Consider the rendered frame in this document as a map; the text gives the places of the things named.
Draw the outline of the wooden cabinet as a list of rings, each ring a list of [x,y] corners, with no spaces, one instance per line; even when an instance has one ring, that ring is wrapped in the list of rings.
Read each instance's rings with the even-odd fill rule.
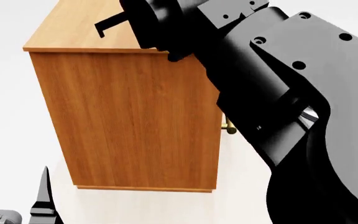
[[[79,189],[212,192],[222,112],[194,56],[139,47],[119,0],[57,0],[24,44]]]

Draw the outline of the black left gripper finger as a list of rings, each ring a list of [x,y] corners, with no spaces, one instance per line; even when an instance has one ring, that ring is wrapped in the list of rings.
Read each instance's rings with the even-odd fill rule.
[[[29,224],[64,224],[53,201],[47,166],[45,166],[42,172],[37,199],[30,209]]]

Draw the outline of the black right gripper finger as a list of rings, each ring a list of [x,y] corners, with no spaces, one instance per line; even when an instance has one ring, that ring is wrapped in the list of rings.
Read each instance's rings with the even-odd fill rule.
[[[127,14],[125,12],[120,12],[119,14],[115,14],[109,18],[106,18],[105,20],[97,22],[96,24],[94,24],[94,27],[96,28],[99,37],[102,39],[105,37],[104,31],[106,29],[110,29],[111,27],[114,27],[118,24],[122,24],[127,20]]]
[[[169,62],[178,62],[192,55],[192,51],[169,51],[167,59]]]

